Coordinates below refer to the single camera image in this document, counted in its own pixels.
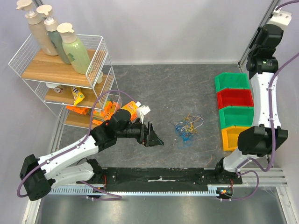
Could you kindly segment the beige pump bottle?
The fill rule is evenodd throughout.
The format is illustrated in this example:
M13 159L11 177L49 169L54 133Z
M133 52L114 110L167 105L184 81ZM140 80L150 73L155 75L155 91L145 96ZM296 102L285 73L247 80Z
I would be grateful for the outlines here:
M34 10L34 4L32 0L18 0L17 10L26 11L25 17L28 20L28 27L31 34L39 44L41 50L49 56L57 56L58 53L53 46L48 32L43 23L42 17Z

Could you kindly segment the yellow storage bin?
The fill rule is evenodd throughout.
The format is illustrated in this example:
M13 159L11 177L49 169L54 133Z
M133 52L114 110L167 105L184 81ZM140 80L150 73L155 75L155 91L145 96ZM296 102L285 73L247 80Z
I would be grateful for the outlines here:
M223 151L233 152L237 148L239 134L249 129L248 126L231 126L221 130Z

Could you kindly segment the top green storage bin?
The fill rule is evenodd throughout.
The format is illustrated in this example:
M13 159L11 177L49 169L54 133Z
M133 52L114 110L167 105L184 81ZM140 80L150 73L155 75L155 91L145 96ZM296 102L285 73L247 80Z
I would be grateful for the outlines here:
M214 78L216 92L223 89L250 89L246 73L223 72Z

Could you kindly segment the orange boxes on shelf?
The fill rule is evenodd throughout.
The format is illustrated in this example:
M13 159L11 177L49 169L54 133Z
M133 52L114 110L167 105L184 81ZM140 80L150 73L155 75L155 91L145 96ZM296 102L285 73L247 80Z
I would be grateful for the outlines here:
M69 126L76 126L82 128L88 128L90 121L92 128L101 125L104 121L110 119L112 115L120 109L122 102L108 100L103 110L94 109L92 112L91 108L88 107L74 107L67 106L69 114L66 118L65 124Z

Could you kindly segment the light green pump bottle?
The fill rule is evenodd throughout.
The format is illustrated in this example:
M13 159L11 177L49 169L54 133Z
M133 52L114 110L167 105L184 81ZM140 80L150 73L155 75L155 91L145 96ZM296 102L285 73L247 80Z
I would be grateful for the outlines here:
M87 49L81 39L76 35L73 25L65 22L57 27L61 35L63 49L73 66L73 69L79 74L85 74L91 63Z

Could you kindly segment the green storage bin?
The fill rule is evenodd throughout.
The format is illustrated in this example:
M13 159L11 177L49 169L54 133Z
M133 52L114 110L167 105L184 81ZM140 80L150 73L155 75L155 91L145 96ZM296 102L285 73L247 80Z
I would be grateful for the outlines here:
M227 106L219 110L221 129L231 126L251 126L254 117L253 107Z
M216 92L223 89L250 89L246 73L223 72L214 78Z

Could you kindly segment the red storage bin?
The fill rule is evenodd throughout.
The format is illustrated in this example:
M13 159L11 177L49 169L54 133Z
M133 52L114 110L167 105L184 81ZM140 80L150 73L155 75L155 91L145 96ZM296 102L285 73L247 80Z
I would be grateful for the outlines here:
M217 104L219 110L228 106L254 106L250 89L223 89L217 93Z

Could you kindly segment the white cup on shelf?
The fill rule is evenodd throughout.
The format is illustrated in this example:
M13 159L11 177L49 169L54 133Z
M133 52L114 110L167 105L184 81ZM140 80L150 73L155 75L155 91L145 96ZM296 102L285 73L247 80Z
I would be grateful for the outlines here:
M61 84L46 83L46 86L55 93L62 93L64 91L64 86Z

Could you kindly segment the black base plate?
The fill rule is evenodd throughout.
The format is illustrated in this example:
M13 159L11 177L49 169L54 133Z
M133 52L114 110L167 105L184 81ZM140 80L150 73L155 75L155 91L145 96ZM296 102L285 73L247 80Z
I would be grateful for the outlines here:
M204 168L106 168L87 183L105 184L106 191L204 191L208 185L240 185L242 178Z

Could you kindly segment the yellow snack bag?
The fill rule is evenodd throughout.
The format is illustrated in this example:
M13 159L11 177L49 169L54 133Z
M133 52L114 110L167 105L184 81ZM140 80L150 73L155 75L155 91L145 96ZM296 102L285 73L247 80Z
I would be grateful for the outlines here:
M74 106L78 105L79 103L81 103L84 100L85 96L82 93L80 87L72 86L71 92L74 97L74 104L73 104Z

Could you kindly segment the orange yellow crayon box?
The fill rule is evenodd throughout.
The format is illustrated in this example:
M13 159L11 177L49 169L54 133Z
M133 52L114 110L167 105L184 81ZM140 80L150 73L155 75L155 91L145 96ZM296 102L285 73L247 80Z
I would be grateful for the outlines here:
M133 121L137 118L137 109L141 106L139 101L130 101L126 105L124 105L121 109L126 110L130 113L131 118L130 120Z

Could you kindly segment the lower green storage bin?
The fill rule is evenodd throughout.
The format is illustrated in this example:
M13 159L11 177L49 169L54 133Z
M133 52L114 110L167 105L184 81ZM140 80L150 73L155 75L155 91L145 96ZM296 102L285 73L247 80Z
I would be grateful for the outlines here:
M254 117L253 107L227 106L219 110L221 129L231 126L251 126Z

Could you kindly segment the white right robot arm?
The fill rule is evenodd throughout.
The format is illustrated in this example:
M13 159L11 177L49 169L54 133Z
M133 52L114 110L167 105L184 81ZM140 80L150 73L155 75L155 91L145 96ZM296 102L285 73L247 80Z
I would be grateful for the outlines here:
M278 117L276 86L281 66L274 53L291 19L290 12L275 9L249 45L246 69L253 90L253 122L239 134L237 148L217 163L214 178L218 183L238 180L245 165L252 161L257 164L257 159L266 155L270 155L270 162L261 170L269 171L276 150L288 138L288 131L282 129Z

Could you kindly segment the grey-green pump bottle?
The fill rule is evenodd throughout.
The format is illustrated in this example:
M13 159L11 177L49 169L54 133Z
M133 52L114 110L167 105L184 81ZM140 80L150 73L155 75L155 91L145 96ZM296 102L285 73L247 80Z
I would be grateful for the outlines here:
M62 45L62 37L57 30L59 25L58 21L53 17L53 8L51 5L41 5L37 7L36 11L44 18L44 25L48 32L49 39L57 51L60 59L65 64L71 64L66 55L63 45Z

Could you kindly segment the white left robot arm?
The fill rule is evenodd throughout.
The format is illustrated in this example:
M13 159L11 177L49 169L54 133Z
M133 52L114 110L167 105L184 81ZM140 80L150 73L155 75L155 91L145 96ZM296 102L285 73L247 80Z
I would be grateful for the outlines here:
M39 158L34 154L27 156L20 171L21 183L17 196L35 201L46 196L53 188L72 181L99 183L103 173L96 161L75 167L72 164L115 145L118 138L134 138L145 147L164 145L153 130L152 122L144 124L141 118L132 122L130 112L119 109L109 120L63 149Z

